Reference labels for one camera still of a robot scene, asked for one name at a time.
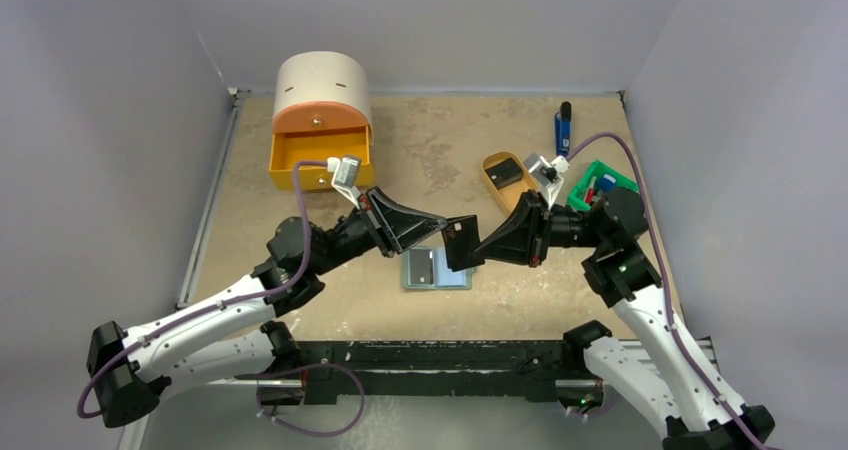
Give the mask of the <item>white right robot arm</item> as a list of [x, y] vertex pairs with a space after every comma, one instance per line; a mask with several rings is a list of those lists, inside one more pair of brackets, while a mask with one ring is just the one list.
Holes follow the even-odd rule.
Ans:
[[590, 322], [564, 334], [564, 369], [610, 384], [655, 428], [665, 449], [766, 448], [773, 416], [729, 385], [676, 316], [638, 242], [647, 229], [643, 199], [626, 188], [584, 212], [556, 210], [540, 193], [526, 191], [470, 258], [537, 267], [551, 247], [592, 249], [582, 263], [590, 289], [631, 330], [654, 367], [628, 360], [611, 332]]

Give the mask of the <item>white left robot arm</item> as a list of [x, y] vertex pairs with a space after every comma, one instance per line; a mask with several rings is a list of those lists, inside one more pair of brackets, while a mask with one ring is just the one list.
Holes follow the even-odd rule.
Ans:
[[443, 216], [397, 203], [380, 188], [356, 195], [351, 211], [323, 229], [299, 213], [283, 220], [268, 257], [223, 290], [169, 315], [124, 328], [114, 320], [91, 334], [89, 382], [77, 415], [120, 428], [152, 413], [182, 384], [268, 373], [284, 379], [298, 352], [270, 329], [272, 320], [305, 306], [325, 287], [321, 275], [376, 249], [391, 258], [443, 230]]

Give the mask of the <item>green card holder wallet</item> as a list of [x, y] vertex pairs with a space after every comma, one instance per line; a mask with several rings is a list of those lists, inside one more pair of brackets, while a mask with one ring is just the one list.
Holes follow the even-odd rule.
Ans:
[[401, 286], [405, 290], [470, 290], [472, 288], [473, 270], [467, 269], [459, 272], [448, 268], [444, 247], [418, 246], [414, 248], [429, 248], [434, 256], [435, 280], [432, 285], [412, 285], [408, 275], [408, 250], [403, 254], [401, 270]]

